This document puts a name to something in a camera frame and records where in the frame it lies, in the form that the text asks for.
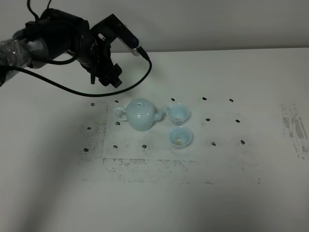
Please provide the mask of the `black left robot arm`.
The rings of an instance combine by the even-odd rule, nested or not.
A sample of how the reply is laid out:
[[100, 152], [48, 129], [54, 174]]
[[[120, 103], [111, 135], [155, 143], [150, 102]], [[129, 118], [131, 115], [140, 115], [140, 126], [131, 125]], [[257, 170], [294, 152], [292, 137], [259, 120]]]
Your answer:
[[0, 43], [0, 83], [4, 84], [26, 67], [66, 65], [75, 60], [90, 73], [92, 84], [121, 85], [122, 69], [113, 64], [111, 43], [121, 35], [122, 23], [110, 15], [93, 27], [87, 20], [47, 8], [25, 24], [11, 39]]

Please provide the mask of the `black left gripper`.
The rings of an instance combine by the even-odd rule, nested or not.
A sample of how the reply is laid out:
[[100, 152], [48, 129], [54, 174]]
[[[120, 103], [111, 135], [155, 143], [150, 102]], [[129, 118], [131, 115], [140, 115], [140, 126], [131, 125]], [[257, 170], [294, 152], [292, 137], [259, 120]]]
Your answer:
[[119, 79], [122, 69], [118, 64], [113, 65], [111, 60], [111, 44], [101, 33], [95, 33], [90, 45], [81, 53], [79, 63], [90, 74], [91, 84], [95, 83], [96, 73], [99, 82], [108, 86], [119, 87], [122, 81]]

